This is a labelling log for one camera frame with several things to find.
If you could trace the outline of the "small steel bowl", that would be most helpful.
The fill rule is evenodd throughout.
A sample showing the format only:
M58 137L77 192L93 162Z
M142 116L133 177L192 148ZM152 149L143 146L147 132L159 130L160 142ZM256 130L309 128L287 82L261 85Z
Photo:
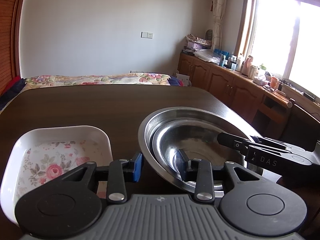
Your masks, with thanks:
M152 136L151 147L161 166L175 177L180 173L176 167L176 152L184 150L189 159L205 159L214 166L233 161L246 166L244 156L237 150L222 146L217 136L222 129L205 121L195 119L174 120L162 124Z

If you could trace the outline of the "wooden cabinet counter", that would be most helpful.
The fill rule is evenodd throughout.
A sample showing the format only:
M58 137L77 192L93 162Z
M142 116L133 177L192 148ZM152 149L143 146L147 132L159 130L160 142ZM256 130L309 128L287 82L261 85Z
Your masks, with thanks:
M177 70L235 111L261 135L279 139L289 120L289 99L269 92L239 72L180 54Z

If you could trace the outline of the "large steel bowl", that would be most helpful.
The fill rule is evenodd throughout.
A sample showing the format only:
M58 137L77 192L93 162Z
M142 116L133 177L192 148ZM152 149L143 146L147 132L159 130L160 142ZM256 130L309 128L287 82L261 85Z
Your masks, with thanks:
M205 159L214 166L226 161L238 163L257 174L263 169L245 161L239 151L217 142L221 132L251 140L258 132L235 112L210 112L192 107L169 107L148 115L140 124L138 142L150 166L166 181L188 192L195 182L184 182L176 167L176 153L189 159Z

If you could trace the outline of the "pink jug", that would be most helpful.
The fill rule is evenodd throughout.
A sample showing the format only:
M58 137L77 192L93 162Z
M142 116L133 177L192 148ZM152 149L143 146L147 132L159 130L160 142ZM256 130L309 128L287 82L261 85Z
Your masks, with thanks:
M249 76L251 71L252 61L253 61L253 57L249 55L242 66L242 69L241 69L242 75Z

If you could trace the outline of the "white floral square dish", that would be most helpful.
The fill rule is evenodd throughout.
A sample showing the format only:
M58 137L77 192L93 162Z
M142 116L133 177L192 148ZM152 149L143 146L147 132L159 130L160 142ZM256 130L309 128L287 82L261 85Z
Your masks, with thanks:
M31 190L88 162L113 160L107 134L93 126L33 129L14 144L1 183L1 208L16 223L15 205Z

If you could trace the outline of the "white paper bag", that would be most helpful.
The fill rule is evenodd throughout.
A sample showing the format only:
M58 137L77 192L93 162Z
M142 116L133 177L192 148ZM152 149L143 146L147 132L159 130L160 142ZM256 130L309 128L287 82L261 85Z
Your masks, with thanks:
M184 87L192 86L192 83L191 83L189 75L176 73L175 77L180 81L182 86L184 86Z

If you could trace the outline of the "floral bed quilt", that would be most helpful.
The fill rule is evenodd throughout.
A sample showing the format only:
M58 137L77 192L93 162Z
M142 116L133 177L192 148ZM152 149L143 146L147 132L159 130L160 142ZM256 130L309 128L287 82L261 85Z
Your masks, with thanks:
M25 80L26 89L81 85L164 85L170 76L158 73L127 73L119 75L40 75Z

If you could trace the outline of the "stack of folded fabrics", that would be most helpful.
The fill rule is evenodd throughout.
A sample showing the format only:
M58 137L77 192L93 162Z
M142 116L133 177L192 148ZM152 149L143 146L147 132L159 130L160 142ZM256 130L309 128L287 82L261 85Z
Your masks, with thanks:
M212 47L211 40L201 39L193 34L189 34L185 37L186 45L184 50L194 53L197 50L207 50Z

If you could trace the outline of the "patterned curtain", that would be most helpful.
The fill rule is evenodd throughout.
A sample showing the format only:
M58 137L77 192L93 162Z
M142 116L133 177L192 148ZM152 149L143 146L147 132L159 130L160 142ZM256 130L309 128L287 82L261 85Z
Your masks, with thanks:
M212 49L220 49L222 44L222 23L227 0L213 0Z

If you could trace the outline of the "wooden louvered wardrobe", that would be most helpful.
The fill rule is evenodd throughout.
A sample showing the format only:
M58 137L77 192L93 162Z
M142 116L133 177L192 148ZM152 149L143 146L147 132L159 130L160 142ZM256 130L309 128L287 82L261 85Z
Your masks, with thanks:
M1 92L20 75L19 37L23 0L1 0Z

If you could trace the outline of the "window frame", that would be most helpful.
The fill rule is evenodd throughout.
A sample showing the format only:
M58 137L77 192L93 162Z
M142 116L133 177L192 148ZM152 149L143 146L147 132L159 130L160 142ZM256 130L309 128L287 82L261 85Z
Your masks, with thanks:
M244 0L236 51L319 96L319 0Z

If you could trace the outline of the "white wall switch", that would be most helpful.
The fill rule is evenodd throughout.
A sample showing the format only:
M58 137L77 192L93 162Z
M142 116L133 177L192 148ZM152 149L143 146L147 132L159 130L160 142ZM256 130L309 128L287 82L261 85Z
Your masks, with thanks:
M141 38L153 39L153 33L143 31L143 32L141 32Z

